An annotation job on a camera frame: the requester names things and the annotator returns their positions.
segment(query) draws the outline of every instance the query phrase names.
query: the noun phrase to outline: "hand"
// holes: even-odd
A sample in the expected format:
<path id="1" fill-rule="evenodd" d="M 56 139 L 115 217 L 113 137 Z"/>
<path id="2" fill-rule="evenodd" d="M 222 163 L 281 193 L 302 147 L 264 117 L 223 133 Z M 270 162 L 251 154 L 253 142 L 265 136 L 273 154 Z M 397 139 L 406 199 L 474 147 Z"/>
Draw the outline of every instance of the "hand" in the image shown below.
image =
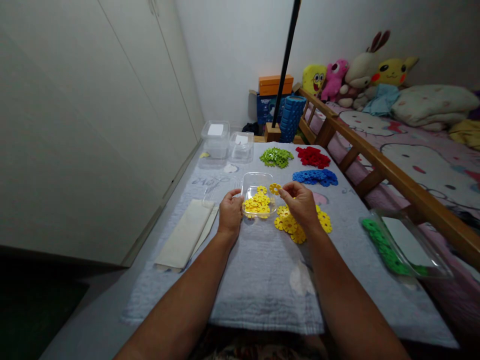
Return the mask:
<path id="1" fill-rule="evenodd" d="M 309 189 L 298 181 L 292 181 L 285 184 L 279 190 L 279 193 L 280 197 L 288 205 L 290 213 L 303 230 L 306 231 L 308 227 L 312 226 L 321 228 L 319 218 L 317 217 L 314 195 Z"/>
<path id="2" fill-rule="evenodd" d="M 217 233 L 227 235 L 232 240 L 236 240 L 239 236 L 240 223 L 243 217 L 242 203 L 244 197 L 234 197 L 241 191 L 241 189 L 230 190 L 220 203 L 220 220 Z"/>

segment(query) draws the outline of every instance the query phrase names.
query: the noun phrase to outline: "white wardrobe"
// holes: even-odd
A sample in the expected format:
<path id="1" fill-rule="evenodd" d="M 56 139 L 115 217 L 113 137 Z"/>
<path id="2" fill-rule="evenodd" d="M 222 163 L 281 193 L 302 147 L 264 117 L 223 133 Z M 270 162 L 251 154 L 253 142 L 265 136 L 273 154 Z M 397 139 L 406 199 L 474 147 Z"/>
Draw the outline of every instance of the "white wardrobe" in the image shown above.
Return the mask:
<path id="1" fill-rule="evenodd" d="M 174 1 L 1 0 L 0 81 L 0 250 L 128 266 L 204 124 Z"/>

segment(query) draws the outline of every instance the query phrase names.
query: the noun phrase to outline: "spongebob plush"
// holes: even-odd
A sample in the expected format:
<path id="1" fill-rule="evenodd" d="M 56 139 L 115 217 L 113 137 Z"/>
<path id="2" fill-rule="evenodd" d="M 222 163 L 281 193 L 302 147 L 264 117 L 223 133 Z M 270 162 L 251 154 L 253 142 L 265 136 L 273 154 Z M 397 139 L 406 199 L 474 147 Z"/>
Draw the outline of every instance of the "spongebob plush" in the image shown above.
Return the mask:
<path id="1" fill-rule="evenodd" d="M 371 77 L 371 84 L 389 84 L 399 87 L 405 81 L 407 72 L 419 60 L 418 57 L 407 57 L 405 61 L 399 58 L 391 58 L 378 65 L 378 71 Z"/>
<path id="2" fill-rule="evenodd" d="M 310 94 L 317 96 L 327 75 L 327 67 L 323 65 L 308 65 L 303 70 L 302 88 Z"/>

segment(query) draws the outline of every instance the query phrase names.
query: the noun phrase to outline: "orange box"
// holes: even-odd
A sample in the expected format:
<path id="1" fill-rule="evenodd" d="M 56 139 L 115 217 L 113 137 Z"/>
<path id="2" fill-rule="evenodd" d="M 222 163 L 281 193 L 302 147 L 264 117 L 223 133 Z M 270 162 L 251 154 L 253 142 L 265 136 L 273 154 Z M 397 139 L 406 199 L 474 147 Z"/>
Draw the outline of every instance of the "orange box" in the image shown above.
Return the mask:
<path id="1" fill-rule="evenodd" d="M 294 77 L 287 74 L 283 83 L 282 94 L 291 94 Z M 280 75 L 260 76 L 258 78 L 258 92 L 260 96 L 277 95 L 279 93 Z"/>

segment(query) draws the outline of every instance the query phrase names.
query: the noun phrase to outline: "wooden bed frame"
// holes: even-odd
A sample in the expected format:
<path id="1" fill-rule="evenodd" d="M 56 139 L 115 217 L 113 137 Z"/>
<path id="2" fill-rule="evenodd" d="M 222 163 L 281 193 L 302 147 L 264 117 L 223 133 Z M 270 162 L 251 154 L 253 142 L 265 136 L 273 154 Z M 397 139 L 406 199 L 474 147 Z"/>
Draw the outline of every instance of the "wooden bed frame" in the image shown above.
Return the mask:
<path id="1" fill-rule="evenodd" d="M 364 199 L 369 192 L 387 179 L 410 202 L 410 205 L 403 210 L 415 224 L 431 223 L 473 267 L 480 271 L 480 237 L 469 226 L 464 224 L 380 151 L 339 121 L 339 115 L 323 102 L 302 88 L 298 90 L 298 93 L 307 99 L 299 128 L 310 144 L 320 145 L 328 151 L 330 141 L 338 132 L 352 145 L 351 149 L 337 164 L 344 175 L 360 154 L 374 166 L 374 170 L 354 187 L 361 199 Z M 306 120 L 305 114 L 309 103 L 313 105 L 313 108 L 309 119 Z M 321 111 L 326 117 L 317 135 L 310 129 L 315 109 Z"/>

